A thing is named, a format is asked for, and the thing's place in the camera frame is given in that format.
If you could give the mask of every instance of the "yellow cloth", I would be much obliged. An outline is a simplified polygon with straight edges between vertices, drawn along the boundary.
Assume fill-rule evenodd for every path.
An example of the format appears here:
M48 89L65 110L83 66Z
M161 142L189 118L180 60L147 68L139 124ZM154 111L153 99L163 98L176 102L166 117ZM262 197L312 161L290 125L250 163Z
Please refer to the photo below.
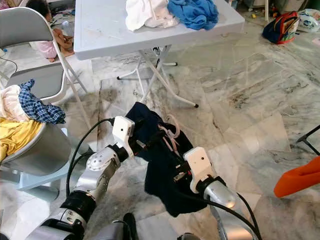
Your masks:
M41 122L16 122L0 117L0 162L27 145L38 133Z

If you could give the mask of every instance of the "marble floor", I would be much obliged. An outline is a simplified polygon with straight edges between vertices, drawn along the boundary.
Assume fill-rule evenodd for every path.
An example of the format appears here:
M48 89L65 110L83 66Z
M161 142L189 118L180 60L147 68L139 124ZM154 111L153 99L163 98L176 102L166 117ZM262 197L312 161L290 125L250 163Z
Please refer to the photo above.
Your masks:
M248 18L243 34L172 46L168 60L179 65L165 68L171 85L199 108L176 101L159 82L146 105L163 118L173 114L192 144L207 150L217 174L251 205L264 240L318 240L320 185L284 198L275 197L273 188L285 171L315 157L296 140L320 121L320 46L312 43L320 33L301 33L291 43L275 45L261 37L262 23ZM27 44L9 48L5 57L19 70L48 63ZM136 53L85 61L68 57L89 90L85 94L77 86L92 124L125 115L142 97L135 76L116 79L138 59ZM142 68L146 86L151 71ZM10 75L14 67L0 61L0 69ZM70 134L81 137L86 127L72 91L56 104L66 112ZM319 137L320 132L310 137L318 149ZM87 141L94 150L105 147L112 141L111 128L102 124ZM140 158L123 163L88 222L86 240L126 212L135 214L141 240L175 240L185 232L219 239L208 207L173 218L157 197L145 193L146 168ZM55 184L61 194L48 203L0 182L1 232L11 240L25 239L64 200L64 180Z

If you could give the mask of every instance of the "red bag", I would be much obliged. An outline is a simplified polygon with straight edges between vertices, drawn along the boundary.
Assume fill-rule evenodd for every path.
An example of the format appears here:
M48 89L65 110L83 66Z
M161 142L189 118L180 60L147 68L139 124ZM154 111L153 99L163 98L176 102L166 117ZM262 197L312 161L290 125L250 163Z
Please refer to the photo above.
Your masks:
M295 39L299 25L299 17L296 11L288 12L270 22L262 32L262 35L274 44L285 44Z

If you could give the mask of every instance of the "table leg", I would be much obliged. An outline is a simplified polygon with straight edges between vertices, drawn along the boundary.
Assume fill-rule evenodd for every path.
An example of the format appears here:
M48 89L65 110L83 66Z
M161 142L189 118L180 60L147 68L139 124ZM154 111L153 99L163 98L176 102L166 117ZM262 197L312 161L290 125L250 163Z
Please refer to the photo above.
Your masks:
M264 5L264 19L269 23L269 0L265 0Z
M162 52L159 53L159 56L158 56L159 57L159 62L157 64L157 66L156 66L156 70L157 71L159 71L161 69L161 67L162 67L162 65L164 63L164 60L165 60L166 56L168 55L168 52L169 52L170 48L171 48L171 45L164 46ZM152 78L151 78L151 80L149 82L148 88L147 88L147 90L145 91L143 97L140 100L141 102L144 102L146 100L147 95L150 92L150 89L151 89L151 87L154 84L156 79L157 79L157 75L153 74Z
M121 75L121 76L117 76L116 79L120 80L120 79L123 79L127 76L130 76L131 74L134 74L136 73L137 77L138 77L138 80L139 80L139 84L140 84L140 87L141 87L141 91L142 91L142 95L145 94L145 89L144 89L144 86L142 85L142 81L141 81L141 77L140 77L140 73L139 73L139 67L140 67L140 64L141 64L141 60L142 60L142 57L140 56L139 58L139 62L137 64L137 66L135 67L135 69L127 74L124 74L124 75Z
M163 66L178 66L177 62L164 62L162 64Z
M162 75L163 75L163 78L164 78L166 84L168 84L169 88L172 89L170 81L169 81L169 78L167 76L167 73L166 73L166 71L165 71L165 69L163 67L161 67L161 71L162 71Z
M167 56L168 51L169 50L163 50L162 51L162 54L159 56L160 61L159 61L159 64L158 64L157 68L158 67L160 67L160 68L162 67L163 61L164 61L165 57ZM143 59L145 60L145 62L148 65L148 67L151 68L151 70L153 71L153 76L152 76L152 79L151 79L151 83L153 83L152 82L153 78L154 79L158 78L160 80L160 82L163 84L163 86L169 91L169 93L171 93L173 95L173 97L175 99L177 99L179 101L182 101L184 103L190 104L190 105L194 106L195 108L199 107L198 104L196 104L196 103L194 103L192 101L189 101L187 99L184 99L183 97L180 97L180 96L176 95L174 93L174 91L170 88L170 86L167 84L166 80L161 76L161 74L159 72L159 69L155 68L155 66L152 64L150 59L146 56L146 54L142 50L139 50L139 53L143 57Z

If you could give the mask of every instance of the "dark blue cloth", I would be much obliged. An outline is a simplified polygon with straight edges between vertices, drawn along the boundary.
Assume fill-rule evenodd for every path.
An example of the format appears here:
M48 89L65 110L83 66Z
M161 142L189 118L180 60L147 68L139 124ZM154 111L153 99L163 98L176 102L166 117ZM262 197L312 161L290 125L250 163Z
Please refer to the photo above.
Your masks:
M60 107L44 105L40 99L30 92L34 84L35 80L33 79L19 84L19 87L21 88L19 102L25 114L37 122L64 124L66 114Z
M190 29L210 30L219 20L218 9L212 0L169 0L167 8Z
M136 102L126 115L127 118L138 122L144 119L143 125L134 132L134 137L143 143L151 140L151 137L159 131L158 124L176 132L176 127L172 124L165 123L161 117L148 109L140 102ZM175 139L178 142L178 151L180 154L193 148L186 135L180 131L180 135ZM158 196L168 213L176 217L179 214L192 213L205 208L207 205L189 198L181 197L177 193L181 192L192 197L200 197L190 190L190 179L181 179L178 183L174 182L176 166L181 162L172 153L163 141L159 141L147 151L140 151L137 155L148 161L148 167L145 176L144 190L151 195Z

